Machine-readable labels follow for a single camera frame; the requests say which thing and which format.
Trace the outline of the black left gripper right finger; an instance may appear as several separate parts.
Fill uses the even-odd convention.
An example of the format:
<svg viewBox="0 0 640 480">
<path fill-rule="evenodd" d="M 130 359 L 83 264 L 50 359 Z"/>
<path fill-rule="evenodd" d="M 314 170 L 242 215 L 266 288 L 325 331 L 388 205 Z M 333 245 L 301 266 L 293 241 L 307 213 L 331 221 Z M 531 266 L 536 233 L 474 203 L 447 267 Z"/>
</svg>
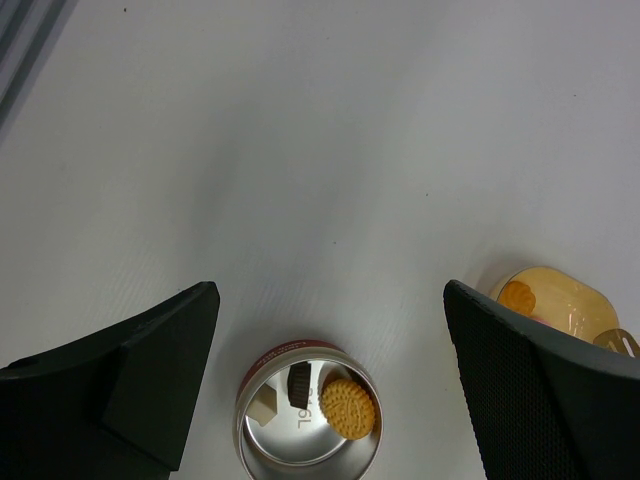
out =
<svg viewBox="0 0 640 480">
<path fill-rule="evenodd" d="M 457 280 L 443 302 L 487 478 L 638 478 L 638 359 L 530 320 Z"/>
</svg>

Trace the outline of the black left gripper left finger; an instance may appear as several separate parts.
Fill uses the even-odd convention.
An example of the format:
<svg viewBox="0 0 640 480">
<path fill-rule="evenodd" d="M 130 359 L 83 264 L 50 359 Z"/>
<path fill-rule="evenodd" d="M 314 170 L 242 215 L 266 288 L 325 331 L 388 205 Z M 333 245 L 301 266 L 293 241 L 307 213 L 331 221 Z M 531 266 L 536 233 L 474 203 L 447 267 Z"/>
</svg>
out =
<svg viewBox="0 0 640 480">
<path fill-rule="evenodd" d="M 179 469 L 220 296 L 200 282 L 1 370 L 4 479 L 166 479 Z"/>
</svg>

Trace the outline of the metal serving tongs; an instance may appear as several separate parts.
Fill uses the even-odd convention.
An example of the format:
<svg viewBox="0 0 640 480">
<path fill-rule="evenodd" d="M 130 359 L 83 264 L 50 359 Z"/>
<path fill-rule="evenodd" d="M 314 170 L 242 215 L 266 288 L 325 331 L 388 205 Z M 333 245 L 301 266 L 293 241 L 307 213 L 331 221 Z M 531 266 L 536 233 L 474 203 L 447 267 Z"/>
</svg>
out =
<svg viewBox="0 0 640 480">
<path fill-rule="evenodd" d="M 634 337 L 626 330 L 620 328 L 602 332 L 594 338 L 593 344 L 632 358 L 638 358 L 640 355 L 640 346 Z"/>
</svg>

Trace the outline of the swirl butter cookie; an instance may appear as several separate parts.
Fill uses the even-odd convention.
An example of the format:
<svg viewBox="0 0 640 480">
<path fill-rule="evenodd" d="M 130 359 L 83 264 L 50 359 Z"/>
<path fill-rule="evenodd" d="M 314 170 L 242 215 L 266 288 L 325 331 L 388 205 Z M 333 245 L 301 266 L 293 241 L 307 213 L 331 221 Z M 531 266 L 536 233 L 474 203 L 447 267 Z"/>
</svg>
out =
<svg viewBox="0 0 640 480">
<path fill-rule="evenodd" d="M 520 315 L 529 317 L 536 307 L 531 287 L 521 281 L 510 281 L 501 290 L 498 303 Z"/>
</svg>

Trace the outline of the white cube sweet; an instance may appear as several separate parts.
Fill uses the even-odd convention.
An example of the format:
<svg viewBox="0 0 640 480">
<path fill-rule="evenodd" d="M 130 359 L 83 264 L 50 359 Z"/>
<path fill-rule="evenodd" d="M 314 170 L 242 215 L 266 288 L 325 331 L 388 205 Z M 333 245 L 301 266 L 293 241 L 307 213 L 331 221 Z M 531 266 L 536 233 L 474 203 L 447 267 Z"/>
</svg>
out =
<svg viewBox="0 0 640 480">
<path fill-rule="evenodd" d="M 271 386 L 264 384 L 254 394 L 247 408 L 246 415 L 258 423 L 260 427 L 265 427 L 278 413 L 277 391 Z"/>
</svg>

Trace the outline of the dark chocolate piece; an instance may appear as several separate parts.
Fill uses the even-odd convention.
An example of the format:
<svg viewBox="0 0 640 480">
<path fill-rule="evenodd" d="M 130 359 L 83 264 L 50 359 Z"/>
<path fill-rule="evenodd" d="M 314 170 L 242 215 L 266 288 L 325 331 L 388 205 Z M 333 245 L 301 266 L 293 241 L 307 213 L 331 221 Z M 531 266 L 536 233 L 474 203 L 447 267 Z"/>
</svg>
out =
<svg viewBox="0 0 640 480">
<path fill-rule="evenodd" d="M 309 362 L 299 362 L 290 366 L 287 377 L 287 397 L 291 407 L 300 410 L 308 408 L 311 370 Z"/>
</svg>

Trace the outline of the round ridged biscuit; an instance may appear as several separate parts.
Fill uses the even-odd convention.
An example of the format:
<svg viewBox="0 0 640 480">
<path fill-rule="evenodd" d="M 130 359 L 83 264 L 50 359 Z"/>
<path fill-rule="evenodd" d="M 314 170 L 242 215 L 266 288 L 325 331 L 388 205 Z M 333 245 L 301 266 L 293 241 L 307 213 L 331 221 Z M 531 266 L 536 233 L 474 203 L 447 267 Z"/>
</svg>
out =
<svg viewBox="0 0 640 480">
<path fill-rule="evenodd" d="M 341 378 L 328 384 L 320 396 L 320 409 L 329 426 L 347 440 L 363 439 L 375 426 L 373 400 L 350 379 Z"/>
</svg>

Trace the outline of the pink round cookie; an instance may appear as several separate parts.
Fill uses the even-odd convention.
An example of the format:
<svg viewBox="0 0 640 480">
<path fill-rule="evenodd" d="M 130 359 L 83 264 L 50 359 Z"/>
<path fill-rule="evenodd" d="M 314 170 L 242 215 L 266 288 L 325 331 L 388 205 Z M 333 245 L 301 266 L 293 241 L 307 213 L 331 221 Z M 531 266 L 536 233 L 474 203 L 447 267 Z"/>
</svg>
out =
<svg viewBox="0 0 640 480">
<path fill-rule="evenodd" d="M 538 322 L 538 323 L 542 324 L 542 325 L 546 325 L 546 326 L 550 326 L 550 327 L 551 327 L 551 324 L 550 324 L 547 320 L 545 320 L 545 319 L 543 319 L 543 318 L 541 318 L 541 317 L 538 317 L 538 316 L 530 316 L 529 318 L 530 318 L 531 320 L 534 320 L 534 321 L 536 321 L 536 322 Z"/>
</svg>

